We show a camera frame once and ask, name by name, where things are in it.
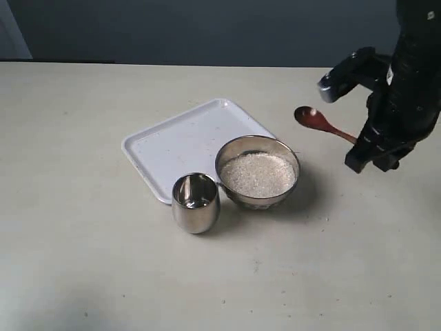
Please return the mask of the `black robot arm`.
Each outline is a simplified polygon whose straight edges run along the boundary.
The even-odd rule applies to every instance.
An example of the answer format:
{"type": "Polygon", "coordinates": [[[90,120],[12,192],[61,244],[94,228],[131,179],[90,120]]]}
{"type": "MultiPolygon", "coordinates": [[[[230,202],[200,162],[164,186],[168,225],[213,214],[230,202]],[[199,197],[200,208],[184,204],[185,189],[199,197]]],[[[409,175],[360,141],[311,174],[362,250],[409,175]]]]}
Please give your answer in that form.
{"type": "Polygon", "coordinates": [[[440,114],[440,2],[397,1],[400,35],[385,76],[367,99],[368,117],[345,165],[396,169],[440,114]]]}

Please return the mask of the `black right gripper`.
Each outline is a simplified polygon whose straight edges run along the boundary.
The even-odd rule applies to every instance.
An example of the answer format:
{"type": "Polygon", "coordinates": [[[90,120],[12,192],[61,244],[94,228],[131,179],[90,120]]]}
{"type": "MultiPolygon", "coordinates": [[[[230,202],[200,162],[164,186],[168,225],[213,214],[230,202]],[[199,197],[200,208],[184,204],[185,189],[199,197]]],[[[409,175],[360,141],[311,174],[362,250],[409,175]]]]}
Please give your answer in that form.
{"type": "Polygon", "coordinates": [[[421,141],[431,134],[440,114],[440,80],[428,84],[381,81],[369,96],[367,107],[368,118],[346,154],[345,165],[357,174],[372,161],[383,172],[397,170],[413,146],[383,156],[381,151],[421,141]]]}

